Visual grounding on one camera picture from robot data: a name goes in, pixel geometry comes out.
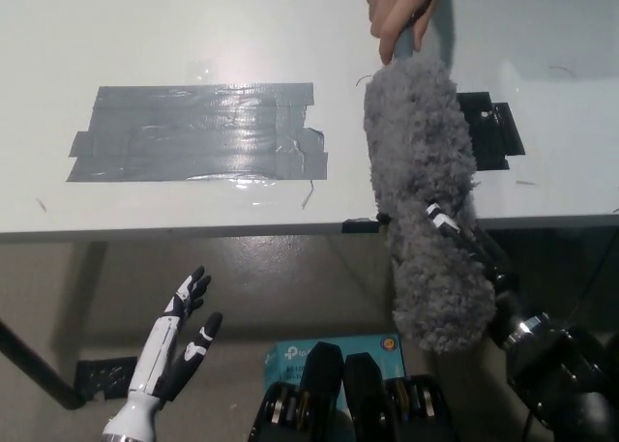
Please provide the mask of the bare person hand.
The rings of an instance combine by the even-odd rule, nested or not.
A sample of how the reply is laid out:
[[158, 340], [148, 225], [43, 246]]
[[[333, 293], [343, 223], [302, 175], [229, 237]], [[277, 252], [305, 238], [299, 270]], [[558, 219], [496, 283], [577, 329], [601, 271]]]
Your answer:
[[388, 65], [394, 55], [398, 37], [410, 27], [413, 47], [419, 51], [423, 37], [429, 26], [430, 18], [438, 0], [366, 0], [370, 34], [379, 40], [379, 56], [384, 65]]

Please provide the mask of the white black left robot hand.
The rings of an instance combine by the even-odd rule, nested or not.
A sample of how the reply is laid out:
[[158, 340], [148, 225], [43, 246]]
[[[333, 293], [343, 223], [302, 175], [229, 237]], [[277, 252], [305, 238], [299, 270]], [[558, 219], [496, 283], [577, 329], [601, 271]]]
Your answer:
[[155, 321], [137, 361], [129, 386], [131, 397], [141, 393], [159, 402], [173, 401], [192, 379], [220, 329], [223, 316], [212, 313], [181, 354], [178, 338], [203, 303], [211, 277], [200, 266], [174, 292]]

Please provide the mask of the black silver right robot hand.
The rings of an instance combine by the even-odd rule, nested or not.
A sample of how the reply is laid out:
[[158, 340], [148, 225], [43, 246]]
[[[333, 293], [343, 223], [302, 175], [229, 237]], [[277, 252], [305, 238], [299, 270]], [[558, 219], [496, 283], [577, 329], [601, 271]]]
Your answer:
[[488, 323], [510, 278], [505, 253], [472, 221], [436, 202], [404, 199], [378, 214], [394, 264], [395, 317], [403, 322]]

